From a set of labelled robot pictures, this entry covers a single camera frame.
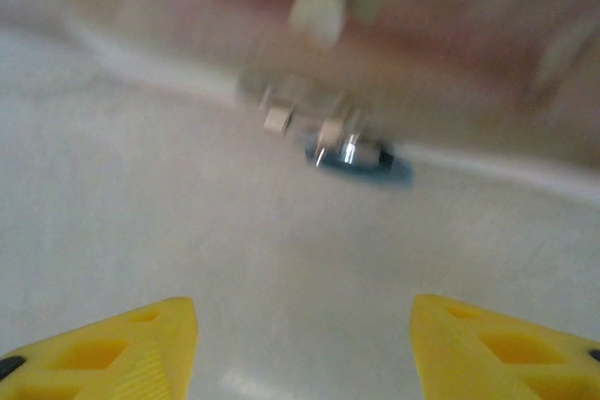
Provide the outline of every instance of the white floor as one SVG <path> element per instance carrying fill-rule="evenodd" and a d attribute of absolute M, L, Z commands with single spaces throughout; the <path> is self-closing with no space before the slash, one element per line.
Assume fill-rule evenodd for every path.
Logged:
<path fill-rule="evenodd" d="M 600 338 L 598 211 L 434 166 L 339 179 L 242 114 L 3 45 L 0 353 L 189 295 L 190 399 L 419 399 L 417 293 Z"/>

